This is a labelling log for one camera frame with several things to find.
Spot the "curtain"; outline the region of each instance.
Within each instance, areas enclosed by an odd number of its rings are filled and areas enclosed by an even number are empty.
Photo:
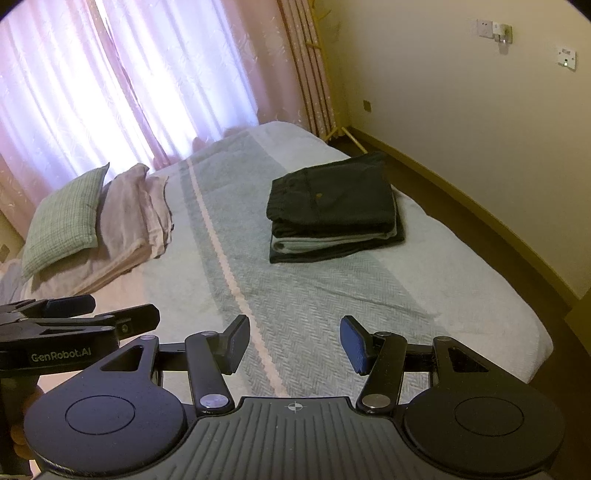
[[[26,237],[47,194],[107,162],[162,168],[272,120],[325,135],[309,41],[303,0],[24,0],[0,23],[0,209]]]
[[[261,122],[307,126],[276,3],[102,0],[102,5],[121,65],[173,161]],[[253,18],[255,28],[248,28]],[[269,59],[268,76],[261,76],[262,62]]]

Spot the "pink stripe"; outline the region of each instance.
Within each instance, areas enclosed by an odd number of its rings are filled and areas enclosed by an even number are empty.
[[[224,279],[226,280],[226,284],[228,288],[234,295],[236,299],[236,303],[238,303],[238,307],[240,311],[247,315],[251,320],[251,341],[254,344],[256,351],[261,359],[263,364],[263,368],[271,383],[273,390],[275,391],[275,395],[277,397],[289,397],[287,394],[287,390],[281,381],[281,377],[279,376],[279,372],[277,371],[275,364],[273,363],[273,359],[271,358],[271,354],[267,347],[265,346],[265,341],[262,338],[261,331],[256,323],[256,318],[252,313],[250,305],[244,298],[238,283],[236,282],[236,278],[234,278],[234,274],[230,269],[230,264],[228,263],[228,258],[226,254],[223,252],[222,244],[220,243],[219,238],[217,237],[217,233],[215,228],[213,227],[212,219],[209,216],[209,212],[207,211],[207,207],[205,206],[205,202],[203,201],[203,196],[201,195],[201,190],[199,189],[199,184],[197,183],[197,177],[195,176],[195,172],[193,171],[193,166],[191,165],[190,160],[187,160],[189,163],[189,175],[191,175],[191,183],[193,184],[193,190],[195,191],[195,195],[197,197],[197,203],[199,204],[199,209],[201,210],[201,215],[203,216],[203,221],[205,222],[205,227],[207,228],[207,233],[209,234],[209,238],[212,241],[212,245],[214,250],[217,254],[217,259],[220,262],[220,266],[222,267],[222,272]]]

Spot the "cream wall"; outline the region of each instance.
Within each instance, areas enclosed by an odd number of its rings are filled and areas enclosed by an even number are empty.
[[[591,22],[566,0],[317,0],[345,125],[442,176],[581,297],[591,286]],[[511,24],[508,54],[476,19]],[[576,72],[555,46],[577,50]],[[372,113],[362,100],[372,102]]]
[[[16,257],[24,244],[22,237],[0,212],[0,247],[6,245],[10,249],[7,260]]]

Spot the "green plaid pillow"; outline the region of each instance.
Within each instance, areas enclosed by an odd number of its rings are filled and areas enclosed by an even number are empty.
[[[62,258],[98,246],[96,209],[109,164],[86,172],[43,199],[22,253],[25,280]]]

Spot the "black folded pants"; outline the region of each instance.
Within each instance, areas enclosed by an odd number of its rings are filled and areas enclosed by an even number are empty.
[[[284,254],[271,248],[271,263],[327,260],[403,241],[404,228],[385,175],[385,159],[382,152],[369,153],[273,180],[267,218],[273,222],[276,238],[388,233],[394,228],[396,235],[305,254]]]

